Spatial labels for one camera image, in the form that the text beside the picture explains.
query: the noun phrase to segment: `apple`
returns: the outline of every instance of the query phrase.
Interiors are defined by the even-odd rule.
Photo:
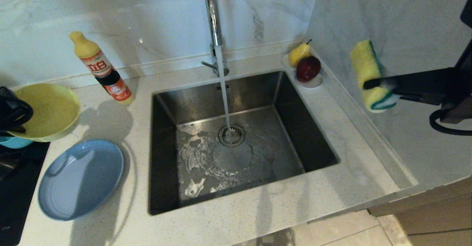
[[[296,67],[296,77],[300,82],[308,82],[320,72],[322,64],[314,56],[308,56],[300,60]]]

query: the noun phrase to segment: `yellow pear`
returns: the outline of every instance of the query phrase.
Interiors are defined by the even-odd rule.
[[[293,67],[296,67],[298,65],[298,62],[305,58],[305,57],[308,57],[311,55],[310,53],[310,46],[308,45],[308,43],[310,43],[310,41],[312,40],[309,40],[307,43],[302,43],[300,44],[300,46],[294,48],[289,54],[288,54],[288,59],[290,60],[290,64],[293,66]]]

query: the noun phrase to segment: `water stream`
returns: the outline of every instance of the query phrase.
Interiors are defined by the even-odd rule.
[[[223,65],[223,50],[221,46],[215,46],[216,61],[218,62],[219,82],[221,93],[223,94],[223,104],[225,106],[226,128],[228,129],[229,141],[231,142],[231,128],[229,125],[228,97],[226,96],[225,67]]]

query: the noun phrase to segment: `faucet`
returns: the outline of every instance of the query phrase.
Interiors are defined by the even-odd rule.
[[[219,27],[218,4],[216,0],[205,0],[205,3],[207,6],[208,24],[209,24],[210,33],[211,33],[210,50],[211,50],[211,55],[213,57],[214,64],[205,63],[203,61],[202,61],[202,64],[212,68],[213,73],[219,76],[218,62],[216,59],[215,47],[223,46],[223,37],[221,36],[221,28]],[[225,76],[227,76],[229,73],[229,69],[226,68],[224,59],[223,59],[223,64],[224,64],[224,73],[225,73]]]

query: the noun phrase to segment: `marble wall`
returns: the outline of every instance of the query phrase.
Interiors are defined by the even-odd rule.
[[[388,76],[454,66],[472,30],[459,16],[467,0],[316,0],[306,38],[344,88],[364,108],[349,53],[370,39]],[[382,113],[368,112],[378,130],[417,177],[417,191],[471,174],[466,136],[433,130],[437,106],[400,100]],[[452,127],[470,129],[470,120]]]
[[[237,49],[301,39],[314,0],[219,4],[226,49]],[[86,73],[68,38],[74,30],[115,67],[209,53],[204,0],[0,0],[0,85]]]

